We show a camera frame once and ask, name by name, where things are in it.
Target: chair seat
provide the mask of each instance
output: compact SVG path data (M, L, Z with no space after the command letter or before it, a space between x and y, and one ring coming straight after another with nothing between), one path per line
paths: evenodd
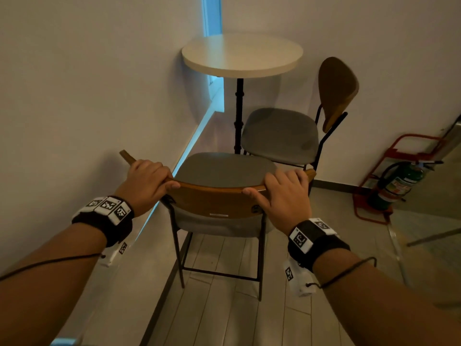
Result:
M245 123L242 147L275 162L306 165L315 161L319 133L315 121L298 111L262 108Z
M262 184L276 166L268 159L240 154L197 153L186 159L175 179L207 187L247 187ZM258 237L262 215L244 219L219 219L195 215L174 206L179 228L194 233L227 237Z

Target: white tabletop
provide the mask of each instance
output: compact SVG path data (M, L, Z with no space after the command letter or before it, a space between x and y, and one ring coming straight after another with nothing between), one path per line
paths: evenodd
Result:
M298 64L297 43L262 34L223 34L191 41L182 49L184 62L204 74L250 78L285 73Z

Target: green fire extinguisher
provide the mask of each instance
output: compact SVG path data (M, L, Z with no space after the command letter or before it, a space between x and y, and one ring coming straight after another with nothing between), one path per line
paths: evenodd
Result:
M411 191L411 188L415 184L423 180L425 176L423 168L434 170L428 164L443 164L443 161L425 161L417 163L401 161L392 164L384 170L376 187L372 190L366 202L373 209L379 211L389 209L392 203L400 200ZM396 170L386 178L386 174L395 167L397 167Z

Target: table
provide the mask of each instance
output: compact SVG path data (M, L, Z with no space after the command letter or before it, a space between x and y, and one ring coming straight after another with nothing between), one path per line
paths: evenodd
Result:
M297 43L263 34L222 34L191 41L182 49L188 67L200 73L237 79L234 151L240 154L243 80L285 73L303 55Z

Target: forearm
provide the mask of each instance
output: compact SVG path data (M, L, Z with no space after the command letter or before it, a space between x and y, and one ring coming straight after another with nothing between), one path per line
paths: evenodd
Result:
M329 250L315 261L314 274L322 284L359 261L350 251ZM357 346L461 342L461 325L456 320L368 263L324 292Z
M35 262L100 253L104 234L77 223L8 271ZM48 346L71 314L98 257L34 267L0 282L0 345Z

